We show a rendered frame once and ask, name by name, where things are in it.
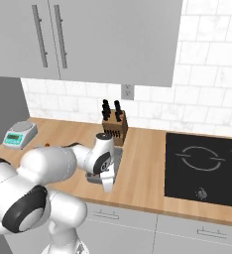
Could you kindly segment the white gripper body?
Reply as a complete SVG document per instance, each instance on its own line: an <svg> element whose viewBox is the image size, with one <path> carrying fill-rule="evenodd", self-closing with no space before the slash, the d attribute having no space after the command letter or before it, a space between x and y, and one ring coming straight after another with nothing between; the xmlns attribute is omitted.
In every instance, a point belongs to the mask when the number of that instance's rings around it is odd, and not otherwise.
<svg viewBox="0 0 232 254"><path fill-rule="evenodd" d="M100 174L100 179L102 181L103 189L105 192L112 191L114 177L115 177L114 165L110 165L105 172Z"/></svg>

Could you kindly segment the grey wall cupboard door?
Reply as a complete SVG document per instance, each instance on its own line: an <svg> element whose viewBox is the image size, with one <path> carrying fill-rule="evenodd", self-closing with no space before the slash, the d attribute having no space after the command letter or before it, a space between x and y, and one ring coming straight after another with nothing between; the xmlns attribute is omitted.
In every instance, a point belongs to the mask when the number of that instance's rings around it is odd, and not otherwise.
<svg viewBox="0 0 232 254"><path fill-rule="evenodd" d="M62 68L59 5L67 68ZM49 0L62 80L170 87L182 0Z"/></svg>
<svg viewBox="0 0 232 254"><path fill-rule="evenodd" d="M42 19L48 67L43 67L32 5ZM0 0L0 76L59 79L48 0Z"/></svg>

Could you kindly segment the black hob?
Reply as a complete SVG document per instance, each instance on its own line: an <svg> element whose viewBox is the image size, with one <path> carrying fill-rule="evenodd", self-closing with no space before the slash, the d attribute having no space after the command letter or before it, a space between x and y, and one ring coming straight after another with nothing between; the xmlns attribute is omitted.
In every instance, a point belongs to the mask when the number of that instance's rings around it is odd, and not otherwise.
<svg viewBox="0 0 232 254"><path fill-rule="evenodd" d="M165 196L232 206L232 139L167 133Z"/></svg>

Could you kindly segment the grey drawer front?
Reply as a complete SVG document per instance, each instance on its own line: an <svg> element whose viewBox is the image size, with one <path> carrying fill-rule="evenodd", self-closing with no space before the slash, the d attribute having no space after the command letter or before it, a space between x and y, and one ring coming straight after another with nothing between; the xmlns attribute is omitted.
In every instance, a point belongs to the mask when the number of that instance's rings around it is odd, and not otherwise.
<svg viewBox="0 0 232 254"><path fill-rule="evenodd" d="M218 229L221 233L227 234L227 239L220 239L197 234L196 229L201 228L202 226L205 230L210 231L216 231ZM232 246L232 226L160 214L158 216L157 230L161 233Z"/></svg>
<svg viewBox="0 0 232 254"><path fill-rule="evenodd" d="M88 215L87 218L93 221L106 222L110 224L122 225L136 229L144 229L154 231L157 222L157 216L153 213L144 211L96 204L87 203ZM107 210L108 212L115 211L119 215L120 219L114 220L110 218L97 217L93 215L93 211Z"/></svg>

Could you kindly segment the wooden knife block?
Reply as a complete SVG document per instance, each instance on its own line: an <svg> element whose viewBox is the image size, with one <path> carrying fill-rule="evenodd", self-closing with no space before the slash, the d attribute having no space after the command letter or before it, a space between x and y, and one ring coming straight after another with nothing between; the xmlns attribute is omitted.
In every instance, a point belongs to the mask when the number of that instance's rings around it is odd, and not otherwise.
<svg viewBox="0 0 232 254"><path fill-rule="evenodd" d="M109 133L113 137L115 146L123 146L128 131L125 111L116 117L115 110L112 110L108 120L102 121L102 127L105 133Z"/></svg>

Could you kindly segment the grey base cupboard door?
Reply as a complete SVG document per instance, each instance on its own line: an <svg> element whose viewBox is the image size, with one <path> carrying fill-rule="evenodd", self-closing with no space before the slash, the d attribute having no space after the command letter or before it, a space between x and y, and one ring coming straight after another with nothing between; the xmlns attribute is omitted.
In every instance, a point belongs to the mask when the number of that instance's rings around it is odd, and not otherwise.
<svg viewBox="0 0 232 254"><path fill-rule="evenodd" d="M158 232L154 254L232 254L232 246Z"/></svg>
<svg viewBox="0 0 232 254"><path fill-rule="evenodd" d="M152 254L154 231L86 220L77 228L90 254Z"/></svg>

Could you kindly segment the teal and grey kitchen scale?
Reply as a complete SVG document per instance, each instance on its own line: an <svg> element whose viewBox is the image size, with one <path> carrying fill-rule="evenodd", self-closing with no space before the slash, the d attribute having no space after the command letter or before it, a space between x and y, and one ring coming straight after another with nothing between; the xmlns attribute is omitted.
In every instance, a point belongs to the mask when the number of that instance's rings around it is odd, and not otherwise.
<svg viewBox="0 0 232 254"><path fill-rule="evenodd" d="M8 149L22 150L37 134L36 123L30 121L17 122L6 132L3 146Z"/></svg>

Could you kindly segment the grey wall socket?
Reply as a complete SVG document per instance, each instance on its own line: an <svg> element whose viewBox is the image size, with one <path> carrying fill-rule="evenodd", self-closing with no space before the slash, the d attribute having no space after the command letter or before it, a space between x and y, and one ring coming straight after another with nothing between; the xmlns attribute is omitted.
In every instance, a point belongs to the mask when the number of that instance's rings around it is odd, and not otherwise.
<svg viewBox="0 0 232 254"><path fill-rule="evenodd" d="M122 84L121 85L121 98L124 100L134 99L134 88L132 84Z"/></svg>

